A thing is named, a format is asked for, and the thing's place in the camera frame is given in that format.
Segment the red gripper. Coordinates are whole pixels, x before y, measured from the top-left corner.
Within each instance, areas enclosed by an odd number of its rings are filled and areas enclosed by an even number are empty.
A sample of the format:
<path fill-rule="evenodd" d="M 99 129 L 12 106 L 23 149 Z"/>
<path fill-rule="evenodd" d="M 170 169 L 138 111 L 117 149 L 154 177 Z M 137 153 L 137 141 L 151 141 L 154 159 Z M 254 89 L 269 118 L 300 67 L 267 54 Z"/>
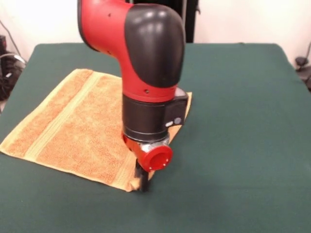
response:
<path fill-rule="evenodd" d="M 135 155 L 134 177 L 140 179 L 141 192 L 149 190 L 149 173 L 165 168 L 173 157 L 173 150 L 169 146 L 170 135 L 157 142 L 142 143 L 122 135 L 128 149 Z"/>

